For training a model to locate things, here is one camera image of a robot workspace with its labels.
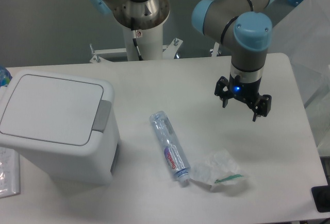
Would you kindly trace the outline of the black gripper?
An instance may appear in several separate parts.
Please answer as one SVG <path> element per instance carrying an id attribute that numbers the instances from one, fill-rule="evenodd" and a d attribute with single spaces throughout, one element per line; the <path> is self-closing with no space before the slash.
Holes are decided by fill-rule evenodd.
<path id="1" fill-rule="evenodd" d="M 271 95 L 259 94 L 260 83 L 260 78 L 251 83 L 243 83 L 237 77 L 230 76 L 228 81 L 224 76 L 221 76 L 216 83 L 214 94 L 222 101 L 223 108 L 227 106 L 228 100 L 232 98 L 247 104 L 254 113 L 253 122 L 255 122 L 258 117 L 267 117 L 272 103 Z"/>

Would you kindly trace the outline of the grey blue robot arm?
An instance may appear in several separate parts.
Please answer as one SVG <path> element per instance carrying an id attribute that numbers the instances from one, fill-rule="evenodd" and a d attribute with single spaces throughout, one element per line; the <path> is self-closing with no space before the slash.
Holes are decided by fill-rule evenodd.
<path id="1" fill-rule="evenodd" d="M 274 0 L 201 0 L 193 9 L 192 26 L 204 36 L 229 49 L 230 75 L 221 77 L 214 93 L 226 106 L 230 99 L 246 104 L 254 117 L 267 116 L 272 97 L 260 95 L 259 86 L 267 50 L 272 38 L 272 22 L 263 13 Z M 168 0 L 90 0 L 102 14 L 113 14 L 124 28 L 130 61 L 160 59 L 162 36 L 143 38 L 161 27 L 169 16 Z"/>

